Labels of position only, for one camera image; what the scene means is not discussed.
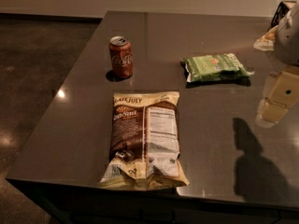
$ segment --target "can lid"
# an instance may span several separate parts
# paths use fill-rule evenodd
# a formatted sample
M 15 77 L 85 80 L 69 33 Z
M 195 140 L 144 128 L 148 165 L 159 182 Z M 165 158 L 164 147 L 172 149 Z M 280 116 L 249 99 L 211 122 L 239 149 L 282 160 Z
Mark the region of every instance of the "can lid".
M 111 38 L 110 43 L 114 46 L 123 46 L 129 42 L 128 39 L 124 38 L 123 36 L 114 36 Z

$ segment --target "green snack bag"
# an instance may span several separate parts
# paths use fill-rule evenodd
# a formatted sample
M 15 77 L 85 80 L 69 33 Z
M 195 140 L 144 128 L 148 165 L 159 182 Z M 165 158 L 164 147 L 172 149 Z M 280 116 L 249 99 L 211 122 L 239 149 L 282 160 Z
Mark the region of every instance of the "green snack bag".
M 187 82 L 233 80 L 250 77 L 233 53 L 184 58 Z

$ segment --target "black baseboard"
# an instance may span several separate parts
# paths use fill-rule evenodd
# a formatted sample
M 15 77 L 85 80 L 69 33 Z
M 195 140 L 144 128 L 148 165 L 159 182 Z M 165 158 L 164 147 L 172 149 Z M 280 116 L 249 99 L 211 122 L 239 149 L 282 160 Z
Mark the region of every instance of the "black baseboard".
M 0 19 L 100 23 L 102 18 L 0 13 Z

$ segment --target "floor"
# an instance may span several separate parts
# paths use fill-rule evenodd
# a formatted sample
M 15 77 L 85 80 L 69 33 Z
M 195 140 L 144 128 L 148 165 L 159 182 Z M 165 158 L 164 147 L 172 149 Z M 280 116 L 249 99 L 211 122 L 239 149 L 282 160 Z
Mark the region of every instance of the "floor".
M 0 222 L 58 224 L 6 180 L 98 22 L 0 18 Z

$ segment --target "red soda can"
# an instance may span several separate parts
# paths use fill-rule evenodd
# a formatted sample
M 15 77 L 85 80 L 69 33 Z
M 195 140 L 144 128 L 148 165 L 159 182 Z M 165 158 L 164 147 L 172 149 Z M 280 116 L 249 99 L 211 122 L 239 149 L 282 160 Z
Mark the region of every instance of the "red soda can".
M 133 73 L 133 55 L 131 43 L 123 36 L 114 36 L 110 40 L 110 57 L 115 77 L 128 78 Z

